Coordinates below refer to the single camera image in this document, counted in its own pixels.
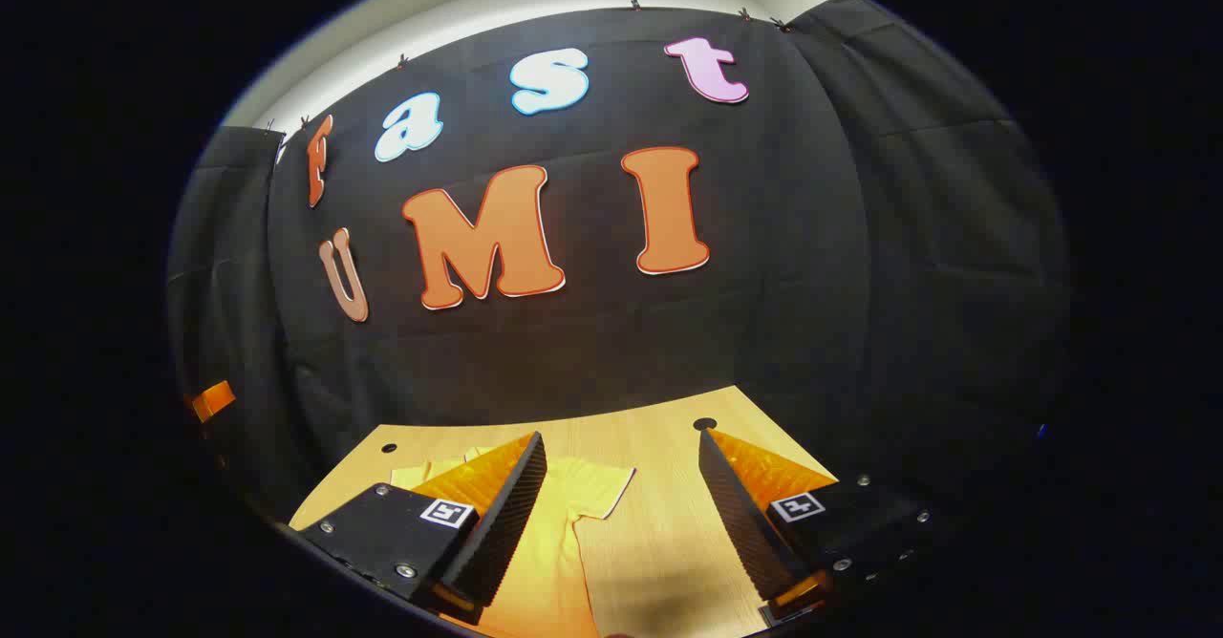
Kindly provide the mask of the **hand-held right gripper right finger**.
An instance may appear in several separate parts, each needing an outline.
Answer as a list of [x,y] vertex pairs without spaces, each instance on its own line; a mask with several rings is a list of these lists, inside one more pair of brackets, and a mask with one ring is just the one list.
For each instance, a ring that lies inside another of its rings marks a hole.
[[711,427],[698,469],[770,626],[856,603],[936,551],[936,507],[895,486],[840,482]]

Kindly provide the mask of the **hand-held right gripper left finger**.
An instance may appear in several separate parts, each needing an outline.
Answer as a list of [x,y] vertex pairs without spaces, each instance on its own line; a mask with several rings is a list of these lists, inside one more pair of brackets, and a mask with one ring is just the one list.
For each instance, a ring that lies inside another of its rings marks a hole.
[[416,486],[375,482],[301,530],[320,555],[401,603],[477,625],[545,485],[538,431]]

